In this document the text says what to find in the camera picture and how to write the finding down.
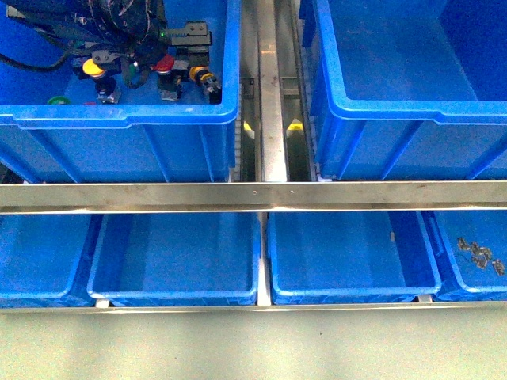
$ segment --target yellow marker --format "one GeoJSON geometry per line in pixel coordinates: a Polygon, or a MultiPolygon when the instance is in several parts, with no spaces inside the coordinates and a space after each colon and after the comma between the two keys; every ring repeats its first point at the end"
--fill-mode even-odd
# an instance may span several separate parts
{"type": "Polygon", "coordinates": [[[247,122],[243,123],[243,130],[248,137],[255,139],[255,131],[252,130],[252,127],[247,122]]]}
{"type": "Polygon", "coordinates": [[[303,130],[303,123],[293,121],[291,125],[287,128],[288,131],[302,131],[303,130]]]}

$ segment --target black cable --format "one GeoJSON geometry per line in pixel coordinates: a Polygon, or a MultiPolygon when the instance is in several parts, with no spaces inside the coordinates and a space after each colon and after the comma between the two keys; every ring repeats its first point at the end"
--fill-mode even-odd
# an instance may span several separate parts
{"type": "Polygon", "coordinates": [[[32,66],[27,65],[26,63],[19,62],[15,59],[9,58],[2,53],[0,53],[0,62],[5,63],[6,65],[12,66],[19,70],[27,70],[27,71],[35,71],[37,73],[51,73],[52,71],[57,71],[60,67],[62,67],[67,58],[72,54],[74,50],[74,42],[67,46],[67,50],[62,54],[62,56],[50,66],[32,66]]]}

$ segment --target bin bottom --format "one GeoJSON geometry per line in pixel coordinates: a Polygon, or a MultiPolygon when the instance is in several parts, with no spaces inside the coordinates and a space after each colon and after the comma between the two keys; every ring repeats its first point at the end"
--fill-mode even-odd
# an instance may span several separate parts
{"type": "Polygon", "coordinates": [[[478,100],[438,19],[334,15],[334,28],[348,98],[478,100]]]}

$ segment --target red button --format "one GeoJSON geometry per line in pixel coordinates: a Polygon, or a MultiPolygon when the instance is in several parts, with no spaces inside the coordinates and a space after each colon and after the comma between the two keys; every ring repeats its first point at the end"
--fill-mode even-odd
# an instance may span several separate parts
{"type": "Polygon", "coordinates": [[[166,73],[167,71],[171,71],[174,66],[174,57],[166,54],[164,58],[162,58],[158,63],[152,67],[155,71],[160,71],[161,73],[166,73]]]}

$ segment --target stainless steel rail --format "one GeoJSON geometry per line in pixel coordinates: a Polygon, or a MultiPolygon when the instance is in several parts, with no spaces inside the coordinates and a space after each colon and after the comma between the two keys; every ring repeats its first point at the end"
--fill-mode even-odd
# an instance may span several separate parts
{"type": "Polygon", "coordinates": [[[507,209],[507,181],[0,185],[0,214],[433,209],[507,209]]]}

